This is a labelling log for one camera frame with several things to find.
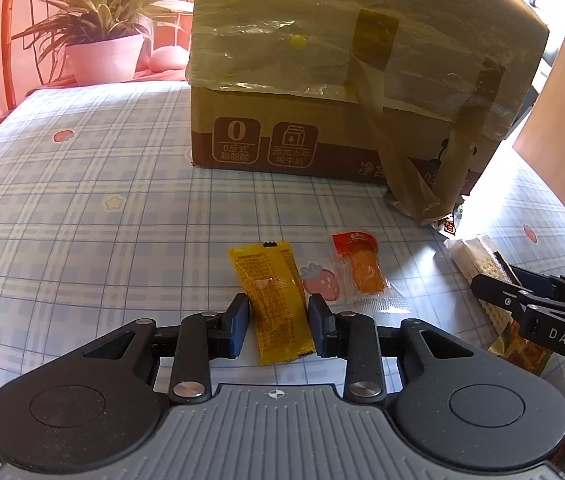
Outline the red metal chair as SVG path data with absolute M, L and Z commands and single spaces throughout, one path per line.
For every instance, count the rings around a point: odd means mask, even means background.
M 0 6 L 0 60 L 5 110 L 0 124 L 27 96 L 40 88 L 66 88 L 75 84 L 64 49 L 58 47 L 47 58 L 43 40 L 20 38 L 25 29 L 49 18 L 56 9 L 47 0 L 2 0 Z

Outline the white soda cracker pack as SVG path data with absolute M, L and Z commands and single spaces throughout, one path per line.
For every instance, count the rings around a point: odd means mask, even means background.
M 497 248 L 490 237 L 481 235 L 469 240 L 460 238 L 448 238 L 444 242 L 445 247 L 452 255 L 461 275 L 468 283 L 478 274 L 497 278 L 508 284 L 513 284 L 503 266 L 496 259 Z M 511 322 L 511 314 L 494 304 L 479 299 L 482 310 L 488 315 L 496 333 L 500 335 L 507 324 Z

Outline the taped cardboard box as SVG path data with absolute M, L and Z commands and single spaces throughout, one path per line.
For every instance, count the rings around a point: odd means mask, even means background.
M 511 130 L 548 36 L 522 0 L 194 0 L 192 159 L 386 183 L 437 221 Z

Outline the orange cracker snack pack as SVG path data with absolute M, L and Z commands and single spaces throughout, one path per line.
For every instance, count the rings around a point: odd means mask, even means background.
M 512 318 L 488 348 L 488 352 L 529 373 L 541 376 L 553 352 L 523 338 L 519 334 L 519 328 L 520 324 Z

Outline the red orange snack packet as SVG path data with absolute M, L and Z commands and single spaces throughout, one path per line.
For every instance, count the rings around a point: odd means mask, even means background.
M 333 234 L 331 237 L 337 256 L 349 269 L 354 288 L 365 295 L 380 295 L 387 281 L 380 268 L 378 242 L 375 236 L 363 231 Z

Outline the yellow snack packet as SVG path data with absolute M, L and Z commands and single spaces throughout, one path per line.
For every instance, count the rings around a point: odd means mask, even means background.
M 313 353 L 307 300 L 291 245 L 230 248 L 228 257 L 251 302 L 260 364 L 287 363 Z

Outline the plaid strawberry bed sheet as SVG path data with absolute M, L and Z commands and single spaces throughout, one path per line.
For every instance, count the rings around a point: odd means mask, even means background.
M 487 348 L 494 328 L 442 235 L 390 207 L 381 184 L 194 168 L 187 84 L 106 84 L 37 91 L 0 126 L 0 387 L 136 318 L 176 325 L 223 311 L 240 290 L 229 248 L 288 242 L 304 278 L 337 274 L 330 235 L 361 230 L 380 246 L 397 289 L 372 307 L 379 325 L 421 318 Z M 513 266 L 565 275 L 565 207 L 507 145 L 469 196 L 462 237 L 488 235 Z M 363 416 L 333 434 L 273 400 L 251 420 L 282 422 L 282 436 L 249 436 L 235 460 L 232 430 L 212 436 L 191 414 L 162 464 L 127 478 L 441 478 L 414 460 L 391 460 Z

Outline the red white small packet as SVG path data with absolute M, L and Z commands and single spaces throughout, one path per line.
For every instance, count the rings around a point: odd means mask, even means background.
M 445 237 L 455 237 L 461 218 L 463 218 L 463 213 L 460 210 L 456 210 L 433 223 L 432 228 Z

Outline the potted green plant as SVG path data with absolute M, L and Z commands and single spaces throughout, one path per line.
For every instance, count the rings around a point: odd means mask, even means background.
M 47 0 L 56 12 L 25 29 L 20 38 L 43 40 L 48 54 L 58 47 L 70 49 L 111 46 L 116 40 L 132 38 L 141 44 L 152 38 L 155 27 L 173 27 L 183 14 L 191 14 L 189 0 Z

